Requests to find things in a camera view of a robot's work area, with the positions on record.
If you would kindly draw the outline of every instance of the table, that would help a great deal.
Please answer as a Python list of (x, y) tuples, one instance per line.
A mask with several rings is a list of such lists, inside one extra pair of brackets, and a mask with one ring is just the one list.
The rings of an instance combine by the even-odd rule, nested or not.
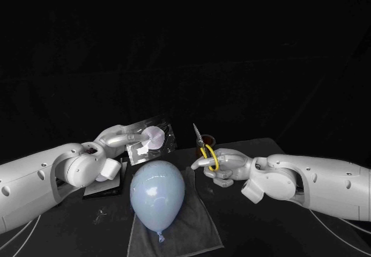
[[(213, 147), (240, 151), (249, 157), (282, 154), (272, 139), (262, 138)], [(183, 170), (194, 161), (194, 148), (176, 150), (152, 159), (168, 161)], [(132, 174), (145, 163), (126, 166), (124, 190), (119, 196), (105, 199), (82, 200), (83, 190), (73, 192), (59, 207), (51, 208), (40, 217), (31, 237), (20, 256), (93, 257), (125, 256), (134, 212), (129, 207), (128, 189)], [(291, 202), (278, 201), (264, 195), (253, 204), (240, 194), (243, 181), (235, 181), (220, 188), (203, 175), (201, 168), (194, 171), (194, 187), (204, 203), (225, 248), (197, 256), (365, 256), (327, 232), (308, 210)], [(99, 208), (106, 215), (93, 224)], [(34, 221), (18, 238), (4, 249), (1, 256), (12, 256), (22, 244)], [(0, 235), (1, 245), (5, 238), (20, 230)], [(342, 227), (357, 244), (363, 244), (350, 226)]]

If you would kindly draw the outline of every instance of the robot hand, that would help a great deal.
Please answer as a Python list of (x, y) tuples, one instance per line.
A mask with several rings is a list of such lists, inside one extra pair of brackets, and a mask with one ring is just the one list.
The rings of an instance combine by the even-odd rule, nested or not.
[(233, 180), (248, 179), (252, 159), (232, 149), (220, 148), (213, 152), (219, 162), (219, 170), (210, 171), (207, 169), (209, 165), (214, 165), (214, 160), (203, 157), (194, 161), (190, 168), (194, 170), (197, 167), (203, 167), (203, 174), (212, 178), (213, 183), (220, 187), (229, 187)]
[(103, 148), (105, 157), (113, 158), (125, 151), (128, 143), (145, 140), (148, 140), (148, 135), (124, 134), (124, 126), (115, 125), (100, 132), (93, 142)]

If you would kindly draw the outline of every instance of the yellow scissor handle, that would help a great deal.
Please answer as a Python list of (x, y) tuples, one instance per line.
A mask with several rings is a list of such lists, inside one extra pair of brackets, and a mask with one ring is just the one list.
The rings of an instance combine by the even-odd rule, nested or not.
[[(210, 151), (210, 155), (212, 155), (213, 160), (214, 160), (214, 169), (212, 169), (212, 167), (209, 166), (209, 170), (210, 170), (210, 171), (216, 171), (216, 170), (219, 169), (219, 162), (217, 162), (217, 158), (216, 158), (216, 155), (214, 155), (214, 152), (213, 152), (213, 150), (212, 150), (210, 146), (209, 146), (209, 145), (206, 145), (206, 144), (204, 144), (204, 146), (206, 146), (206, 148), (209, 149), (209, 151)], [(206, 153), (204, 153), (204, 150), (203, 150), (203, 148), (201, 148), (201, 147), (200, 147), (200, 152), (201, 152), (203, 157), (204, 157), (204, 159), (206, 159)]]

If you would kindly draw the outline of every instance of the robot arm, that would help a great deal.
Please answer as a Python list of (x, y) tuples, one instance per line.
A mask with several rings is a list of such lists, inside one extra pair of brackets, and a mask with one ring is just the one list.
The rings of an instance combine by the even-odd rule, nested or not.
[(121, 164), (112, 158), (126, 143), (148, 139), (124, 135), (121, 128), (103, 130), (93, 142), (64, 144), (0, 165), (0, 234), (33, 220), (98, 175), (113, 179)]
[[(220, 187), (230, 186), (233, 180), (246, 179), (240, 193), (253, 203), (266, 194), (330, 216), (371, 221), (366, 168), (340, 160), (307, 156), (275, 154), (251, 159), (232, 151), (232, 154), (229, 149), (214, 151), (219, 171), (203, 169)], [(213, 158), (199, 158), (191, 169), (213, 164)]]

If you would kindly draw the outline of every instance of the scissors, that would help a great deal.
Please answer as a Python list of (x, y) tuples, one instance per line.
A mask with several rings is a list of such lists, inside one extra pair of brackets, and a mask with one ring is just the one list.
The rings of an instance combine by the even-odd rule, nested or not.
[(203, 155), (203, 157), (206, 159), (207, 158), (206, 148), (207, 148), (207, 150), (210, 152), (210, 155), (213, 157), (213, 160), (214, 160), (214, 169), (209, 166), (209, 170), (210, 171), (217, 171), (217, 169), (219, 169), (219, 162), (217, 162), (217, 158), (216, 158), (214, 152), (213, 152), (210, 146), (203, 143), (203, 140), (201, 140), (201, 137), (200, 137), (200, 133), (199, 133), (197, 127), (194, 126), (194, 123), (193, 123), (193, 128), (194, 128), (194, 134), (197, 136), (197, 143), (199, 143), (199, 146), (200, 146), (201, 155)]

